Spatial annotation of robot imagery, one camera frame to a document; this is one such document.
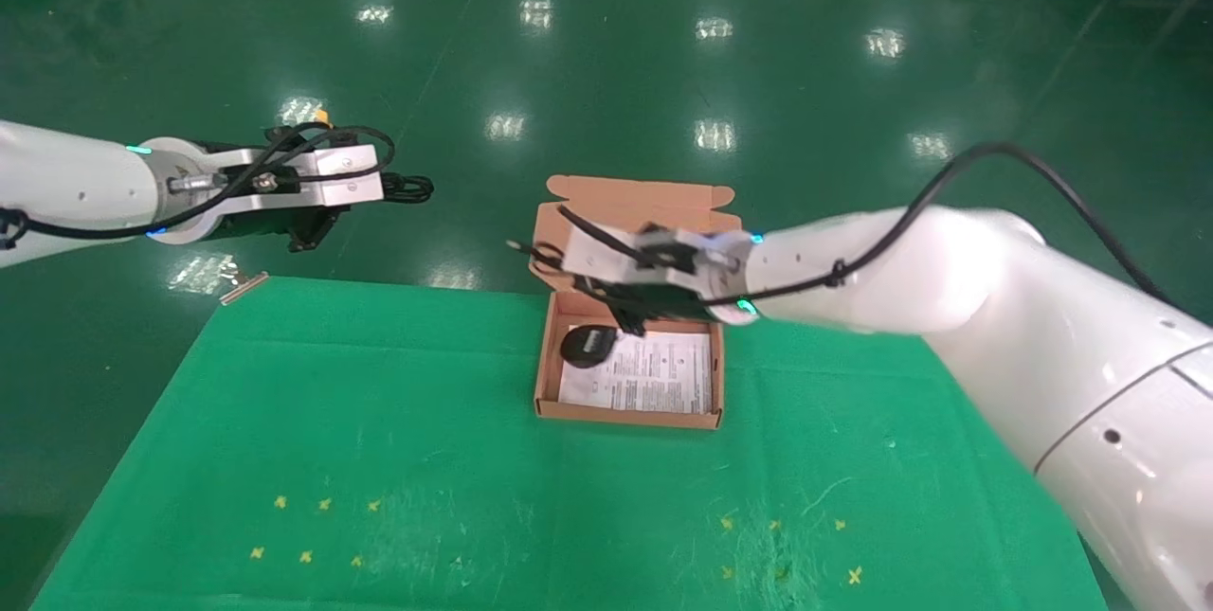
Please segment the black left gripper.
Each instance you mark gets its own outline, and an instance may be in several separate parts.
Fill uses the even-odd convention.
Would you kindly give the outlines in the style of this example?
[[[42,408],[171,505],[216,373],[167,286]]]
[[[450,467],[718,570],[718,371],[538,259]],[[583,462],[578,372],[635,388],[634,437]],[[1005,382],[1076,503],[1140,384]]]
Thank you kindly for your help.
[[[291,213],[278,201],[295,195],[298,188],[284,183],[292,169],[283,166],[287,144],[272,141],[263,145],[203,141],[207,165],[222,176],[222,185],[207,194],[216,198],[230,187],[230,195],[201,215],[201,240],[218,241],[237,236],[285,235],[289,253],[317,251],[334,230],[343,207],[309,207]]]

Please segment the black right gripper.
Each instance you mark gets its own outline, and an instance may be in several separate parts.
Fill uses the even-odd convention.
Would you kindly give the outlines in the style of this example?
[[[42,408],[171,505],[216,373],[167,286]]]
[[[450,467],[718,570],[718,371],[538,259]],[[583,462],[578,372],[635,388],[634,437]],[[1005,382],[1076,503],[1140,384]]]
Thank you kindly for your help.
[[[606,282],[588,276],[573,279],[573,289],[599,301],[623,335],[645,336],[654,320],[710,322],[710,312],[697,295],[672,284]]]

